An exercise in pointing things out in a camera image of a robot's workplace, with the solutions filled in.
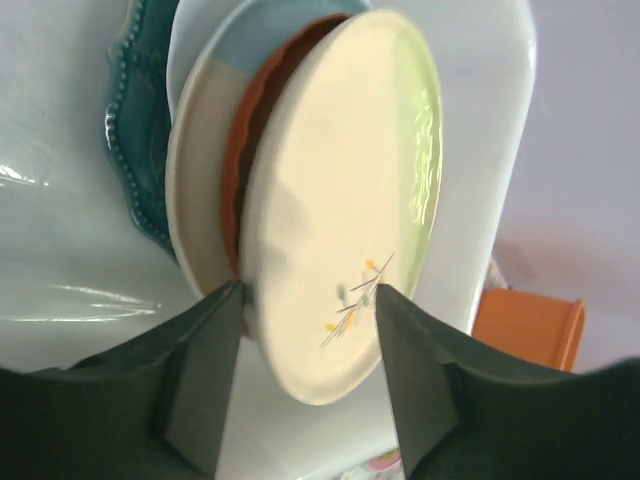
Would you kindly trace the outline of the teal scalloped ceramic plate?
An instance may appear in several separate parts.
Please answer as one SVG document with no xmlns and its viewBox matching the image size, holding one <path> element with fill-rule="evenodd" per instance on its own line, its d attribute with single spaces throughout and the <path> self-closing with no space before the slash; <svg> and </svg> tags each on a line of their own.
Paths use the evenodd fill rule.
<svg viewBox="0 0 640 480">
<path fill-rule="evenodd" d="M 171 117 L 166 72 L 176 1 L 130 1 L 107 50 L 110 90 L 104 117 L 110 163 L 132 223 L 171 259 L 165 165 Z"/>
</svg>

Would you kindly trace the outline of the white fluted bowl plate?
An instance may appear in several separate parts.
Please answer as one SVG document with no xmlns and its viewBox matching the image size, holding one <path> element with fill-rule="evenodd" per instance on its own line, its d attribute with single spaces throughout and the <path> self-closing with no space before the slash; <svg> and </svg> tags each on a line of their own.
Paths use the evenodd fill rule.
<svg viewBox="0 0 640 480">
<path fill-rule="evenodd" d="M 224 31 L 251 1 L 182 0 L 174 15 L 166 67 L 170 119 L 185 82 L 201 51 L 219 30 Z"/>
</svg>

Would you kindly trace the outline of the red brown rimmed plate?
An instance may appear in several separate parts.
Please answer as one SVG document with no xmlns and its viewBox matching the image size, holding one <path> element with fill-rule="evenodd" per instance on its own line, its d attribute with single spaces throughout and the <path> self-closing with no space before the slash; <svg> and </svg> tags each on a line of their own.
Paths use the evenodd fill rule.
<svg viewBox="0 0 640 480">
<path fill-rule="evenodd" d="M 350 18 L 336 13 L 305 26 L 282 44 L 254 76 L 237 109 L 220 177 L 219 218 L 232 272 L 239 274 L 241 222 L 256 151 L 273 108 L 289 78 L 319 41 Z"/>
</svg>

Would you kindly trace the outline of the cream and green plate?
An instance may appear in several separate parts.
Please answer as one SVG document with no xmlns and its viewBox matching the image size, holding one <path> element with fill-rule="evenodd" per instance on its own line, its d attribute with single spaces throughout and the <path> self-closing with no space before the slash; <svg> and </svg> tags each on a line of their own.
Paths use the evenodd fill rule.
<svg viewBox="0 0 640 480">
<path fill-rule="evenodd" d="M 333 403 L 379 363 L 375 296 L 416 289 L 442 127 L 431 52 L 393 10 L 342 22 L 285 84 L 249 177 L 240 265 L 250 332 L 296 400 Z"/>
</svg>

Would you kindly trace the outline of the cream and blue plate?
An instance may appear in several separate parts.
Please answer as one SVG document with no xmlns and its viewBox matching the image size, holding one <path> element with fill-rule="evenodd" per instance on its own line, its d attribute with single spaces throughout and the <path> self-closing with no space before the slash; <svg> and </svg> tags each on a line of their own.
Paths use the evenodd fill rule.
<svg viewBox="0 0 640 480">
<path fill-rule="evenodd" d="M 220 174 L 242 98 L 271 54 L 313 21 L 367 1 L 251 1 L 201 51 L 171 119 L 165 168 L 170 240 L 198 297 L 233 279 L 219 220 Z"/>
</svg>

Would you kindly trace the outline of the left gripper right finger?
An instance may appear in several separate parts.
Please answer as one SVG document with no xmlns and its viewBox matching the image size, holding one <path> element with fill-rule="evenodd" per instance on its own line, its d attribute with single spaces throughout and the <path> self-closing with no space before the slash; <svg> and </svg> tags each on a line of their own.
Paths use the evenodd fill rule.
<svg viewBox="0 0 640 480">
<path fill-rule="evenodd" d="M 389 285 L 376 322 L 409 479 L 635 479 L 639 362 L 586 373 L 498 351 Z"/>
</svg>

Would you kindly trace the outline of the orange plastic bin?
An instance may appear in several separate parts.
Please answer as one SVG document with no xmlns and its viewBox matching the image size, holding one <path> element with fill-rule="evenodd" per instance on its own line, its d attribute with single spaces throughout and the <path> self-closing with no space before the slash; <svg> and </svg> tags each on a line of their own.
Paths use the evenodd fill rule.
<svg viewBox="0 0 640 480">
<path fill-rule="evenodd" d="M 494 289 L 482 295 L 472 336 L 526 361 L 571 371 L 585 318 L 581 300 Z"/>
</svg>

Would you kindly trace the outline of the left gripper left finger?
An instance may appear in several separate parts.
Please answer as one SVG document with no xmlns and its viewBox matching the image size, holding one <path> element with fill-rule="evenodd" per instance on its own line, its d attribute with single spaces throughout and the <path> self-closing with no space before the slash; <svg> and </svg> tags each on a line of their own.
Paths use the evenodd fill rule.
<svg viewBox="0 0 640 480">
<path fill-rule="evenodd" d="M 1 372 L 5 479 L 211 479 L 243 333 L 229 282 L 68 369 Z"/>
</svg>

